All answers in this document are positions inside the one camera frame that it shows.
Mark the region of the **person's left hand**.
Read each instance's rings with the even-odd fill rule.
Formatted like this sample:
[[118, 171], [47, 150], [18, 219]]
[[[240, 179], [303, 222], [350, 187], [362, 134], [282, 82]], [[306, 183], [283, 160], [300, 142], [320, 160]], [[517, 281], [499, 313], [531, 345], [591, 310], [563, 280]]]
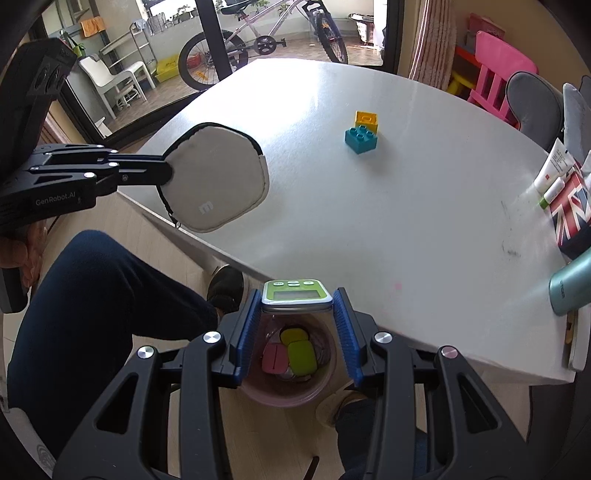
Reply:
[[31, 224], [23, 240], [1, 238], [0, 264], [3, 269], [18, 268], [25, 288], [34, 285], [40, 275], [47, 239], [46, 221]]

